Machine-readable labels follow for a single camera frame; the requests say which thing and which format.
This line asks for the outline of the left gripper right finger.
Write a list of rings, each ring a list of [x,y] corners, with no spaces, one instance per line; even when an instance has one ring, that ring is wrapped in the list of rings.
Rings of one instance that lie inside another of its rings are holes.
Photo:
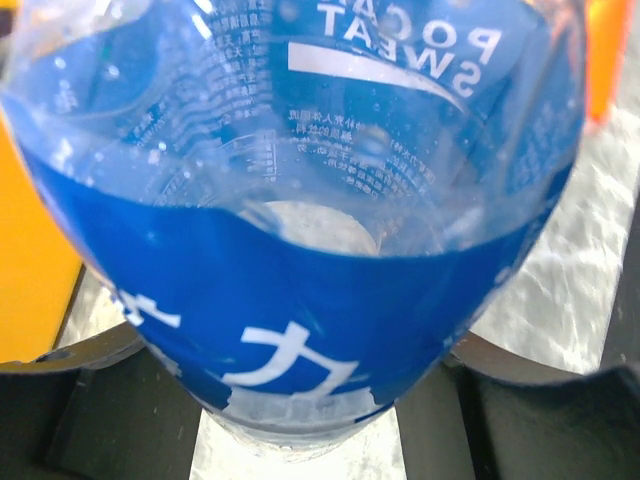
[[[636,479],[639,284],[621,280],[604,367],[568,375],[499,353],[447,358],[397,408],[410,479]]]

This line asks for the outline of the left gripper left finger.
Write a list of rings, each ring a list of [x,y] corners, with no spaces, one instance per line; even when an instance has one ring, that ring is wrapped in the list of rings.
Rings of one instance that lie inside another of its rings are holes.
[[[4,479],[186,479],[201,409],[120,324],[1,366]]]

